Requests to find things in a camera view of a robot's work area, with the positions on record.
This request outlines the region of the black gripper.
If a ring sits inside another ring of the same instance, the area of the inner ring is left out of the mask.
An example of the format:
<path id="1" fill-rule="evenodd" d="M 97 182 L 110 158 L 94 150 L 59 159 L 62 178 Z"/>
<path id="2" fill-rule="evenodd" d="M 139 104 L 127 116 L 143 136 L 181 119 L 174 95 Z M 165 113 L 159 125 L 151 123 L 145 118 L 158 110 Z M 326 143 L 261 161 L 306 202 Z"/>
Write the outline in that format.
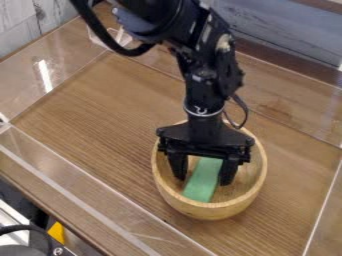
<path id="1" fill-rule="evenodd" d="M 231 184 L 240 164 L 252 161 L 256 140 L 242 131 L 231 128 L 221 116 L 190 117 L 186 121 L 157 129 L 158 150 L 169 159 L 174 176 L 186 180 L 189 155 L 223 160 L 219 184 Z"/>

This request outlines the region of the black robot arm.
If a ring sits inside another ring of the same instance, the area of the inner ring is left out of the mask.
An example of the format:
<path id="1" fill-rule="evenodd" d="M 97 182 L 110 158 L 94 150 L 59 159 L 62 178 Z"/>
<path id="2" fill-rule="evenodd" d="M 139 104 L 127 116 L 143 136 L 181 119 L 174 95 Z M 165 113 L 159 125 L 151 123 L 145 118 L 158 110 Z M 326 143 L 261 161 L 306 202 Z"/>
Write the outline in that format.
<path id="1" fill-rule="evenodd" d="M 101 41 L 118 54 L 137 57 L 159 44 L 169 47 L 186 82 L 187 121 L 157 130 L 158 150 L 181 180 L 191 156 L 219 159 L 219 183 L 229 185 L 238 167 L 252 160 L 256 144 L 225 113 L 229 100 L 242 101 L 237 90 L 245 76 L 230 24 L 201 0 L 117 0 L 118 23 L 141 42 L 138 47 L 126 48 L 107 32 L 86 1 L 70 1 Z"/>

